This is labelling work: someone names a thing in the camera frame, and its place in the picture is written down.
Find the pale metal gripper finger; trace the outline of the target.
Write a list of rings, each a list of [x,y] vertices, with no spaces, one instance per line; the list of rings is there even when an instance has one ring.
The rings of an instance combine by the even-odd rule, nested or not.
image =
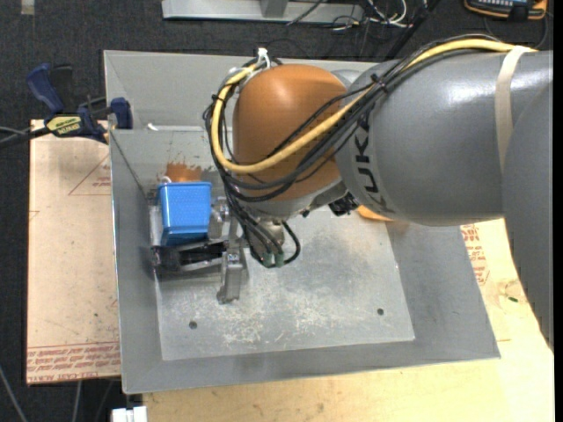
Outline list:
[[[221,269],[221,286],[216,294],[220,304],[239,299],[244,265],[239,253],[225,253]]]
[[[227,205],[213,206],[208,223],[208,238],[218,239],[224,236],[225,227],[229,225],[230,210]]]

